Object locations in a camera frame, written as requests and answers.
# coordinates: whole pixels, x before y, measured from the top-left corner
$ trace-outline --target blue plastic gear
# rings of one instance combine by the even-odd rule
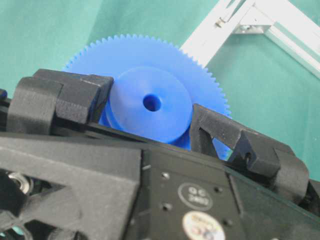
[[[63,69],[114,77],[100,124],[190,149],[192,105],[230,116],[227,100],[208,69],[154,37],[114,36],[91,43]],[[228,148],[213,140],[218,156]]]

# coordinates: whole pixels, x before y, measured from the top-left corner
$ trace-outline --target black plastic bracket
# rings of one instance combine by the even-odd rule
[[[216,157],[212,140],[217,139],[233,150],[228,161],[269,178],[274,192],[294,203],[305,197],[309,171],[288,145],[198,104],[189,134],[192,151]]]
[[[26,240],[47,239],[29,229],[37,220],[91,240],[121,239],[140,186],[140,149],[15,133],[2,133],[0,146],[1,168],[58,186],[26,196],[0,172],[0,232],[17,226]]]
[[[6,129],[49,135],[54,116],[79,124],[97,123],[112,84],[112,77],[40,69],[17,85]]]

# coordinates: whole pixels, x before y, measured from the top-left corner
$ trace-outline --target sticker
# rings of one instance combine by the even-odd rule
[[[190,240],[225,240],[225,231],[212,216],[202,211],[190,211],[182,219],[182,227]]]
[[[209,193],[194,183],[183,183],[178,188],[181,201],[189,208],[207,211],[212,208],[213,201]]]

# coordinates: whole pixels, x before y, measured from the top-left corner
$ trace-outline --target screw hole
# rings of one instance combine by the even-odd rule
[[[223,224],[227,227],[231,227],[234,224],[234,222],[230,219],[225,219],[223,220]]]
[[[222,189],[222,187],[215,186],[215,187],[214,187],[214,191],[215,191],[217,194],[221,194],[221,193],[223,192],[223,189]]]
[[[157,96],[150,94],[144,97],[143,105],[150,112],[156,112],[161,108],[161,101]]]
[[[249,162],[251,161],[251,158],[252,158],[251,153],[250,153],[250,152],[247,152],[247,153],[245,154],[245,156],[244,156],[244,160],[245,160],[245,163],[246,163],[247,165],[248,165]]]
[[[163,173],[161,173],[161,177],[163,180],[169,180],[170,174],[168,172],[163,172]]]
[[[164,203],[161,204],[161,209],[164,212],[170,212],[172,210],[172,208],[173,208],[173,206],[170,203],[164,202]]]

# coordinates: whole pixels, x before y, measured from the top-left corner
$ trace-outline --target green fabric background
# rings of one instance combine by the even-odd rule
[[[61,70],[85,45],[116,34],[182,43],[217,0],[1,0],[0,88]],[[320,25],[319,0],[292,0]],[[320,80],[264,36],[231,36],[208,68],[234,120],[292,147],[320,180]]]

